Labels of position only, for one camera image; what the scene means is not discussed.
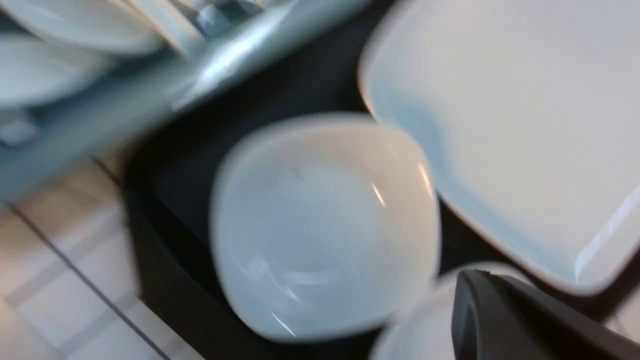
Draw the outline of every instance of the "ceramic dish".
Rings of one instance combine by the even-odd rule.
[[[90,85],[112,64],[99,53],[76,47],[29,35],[0,35],[0,108],[57,101]]]
[[[0,0],[10,17],[34,35],[120,55],[158,50],[161,38],[106,0]]]
[[[439,194],[578,295],[640,236],[640,2],[409,0],[368,44],[362,93],[418,141]]]
[[[497,263],[478,263],[457,269],[437,282],[415,308],[392,322],[371,353],[372,360],[456,360],[451,341],[451,318],[456,278],[462,270],[484,270],[529,282],[517,270]]]
[[[271,126],[220,170],[214,264],[231,307],[265,338],[375,328],[437,274],[439,212],[424,155],[371,120],[324,114]]]

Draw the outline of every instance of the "white bowl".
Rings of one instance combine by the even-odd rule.
[[[0,8],[34,35],[121,55],[148,54],[161,38],[106,0],[0,0]]]
[[[640,244],[639,13],[399,1],[362,58],[371,112],[422,146],[443,200],[565,292],[602,291]]]
[[[213,259],[229,304],[265,338],[372,329],[438,271],[438,203],[422,151],[371,120],[324,114],[271,126],[221,168]]]
[[[376,342],[372,360],[456,360],[451,339],[451,318],[456,280],[462,270],[483,270],[529,281],[514,268],[498,263],[464,266],[437,281],[420,304],[388,326]]]
[[[57,101],[90,85],[112,64],[102,54],[76,47],[29,35],[0,35],[0,108]]]

